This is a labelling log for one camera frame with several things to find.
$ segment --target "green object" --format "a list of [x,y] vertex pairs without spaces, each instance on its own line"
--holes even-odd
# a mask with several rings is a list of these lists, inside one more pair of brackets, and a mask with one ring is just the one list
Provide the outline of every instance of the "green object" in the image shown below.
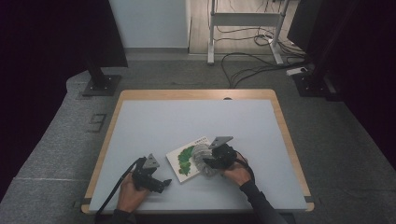
[[191,163],[189,162],[192,154],[192,150],[194,149],[194,146],[184,148],[180,154],[178,154],[178,164],[180,166],[180,169],[178,172],[181,175],[189,175],[190,172],[190,167]]

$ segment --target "power strip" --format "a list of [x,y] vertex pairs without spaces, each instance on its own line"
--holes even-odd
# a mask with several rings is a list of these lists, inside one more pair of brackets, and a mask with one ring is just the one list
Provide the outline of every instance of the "power strip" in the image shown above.
[[306,69],[305,67],[299,67],[299,68],[294,68],[294,69],[290,69],[286,71],[286,75],[288,76],[292,76],[292,75],[297,75],[300,73],[305,73],[307,72],[308,69]]

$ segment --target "gray carpet floor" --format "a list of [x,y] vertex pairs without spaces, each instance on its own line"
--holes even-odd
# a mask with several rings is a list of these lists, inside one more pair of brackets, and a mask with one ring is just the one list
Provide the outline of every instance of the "gray carpet floor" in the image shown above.
[[[257,65],[233,61],[226,70]],[[113,97],[81,97],[87,72],[67,81],[62,106],[0,204],[0,223],[93,223],[79,204],[121,91],[228,88],[220,64],[205,60],[133,60],[129,68],[103,71],[122,75]],[[296,223],[396,223],[396,173],[344,103],[300,97],[285,70],[237,88],[276,92],[316,207],[295,213]]]

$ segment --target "wooden table edge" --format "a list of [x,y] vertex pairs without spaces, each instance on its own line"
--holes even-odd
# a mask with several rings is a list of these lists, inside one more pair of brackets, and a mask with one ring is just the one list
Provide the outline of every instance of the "wooden table edge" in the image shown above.
[[[279,101],[276,98],[276,93],[273,90],[128,90],[122,91],[120,98],[117,101],[113,117],[106,133],[105,141],[102,145],[102,149],[92,173],[90,184],[85,194],[84,201],[89,201],[92,198],[100,171],[102,169],[103,160],[105,159],[107,153],[111,135],[113,134],[117,118],[120,113],[120,108],[124,100],[223,100],[227,97],[235,100],[271,100],[274,113],[276,115],[276,121],[279,125],[280,131],[282,132],[282,136],[289,153],[290,162],[303,190],[303,195],[305,198],[311,198],[312,196],[308,185],[306,184],[303,169],[295,151],[294,144],[291,141],[289,129],[283,117]],[[89,206],[89,203],[84,203],[81,206],[81,211],[85,214],[92,214],[92,212],[89,211]],[[307,209],[305,211],[310,212],[314,210],[314,208],[314,203],[308,202]]]

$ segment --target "wooden floor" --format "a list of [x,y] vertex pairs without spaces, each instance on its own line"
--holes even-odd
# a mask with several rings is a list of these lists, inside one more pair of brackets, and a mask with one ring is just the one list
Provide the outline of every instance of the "wooden floor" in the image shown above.
[[[283,7],[284,1],[276,0],[219,0],[217,12],[278,12]],[[280,41],[291,46],[287,39],[288,30],[299,0],[291,0],[288,6],[287,15],[280,33]],[[190,37],[190,54],[207,54],[207,41],[209,38],[209,21],[211,1],[210,0],[193,0],[191,1],[191,37]],[[245,40],[230,40],[222,38],[247,38],[257,35],[259,27],[240,27],[240,26],[222,26],[215,28],[215,54],[224,54],[231,52],[244,52],[251,54],[272,54],[268,46],[258,46],[253,38]],[[246,31],[237,31],[232,33],[222,33],[243,28],[254,28]],[[264,30],[274,31],[274,27],[262,27],[260,34]],[[261,39],[259,43],[266,44],[267,41]]]

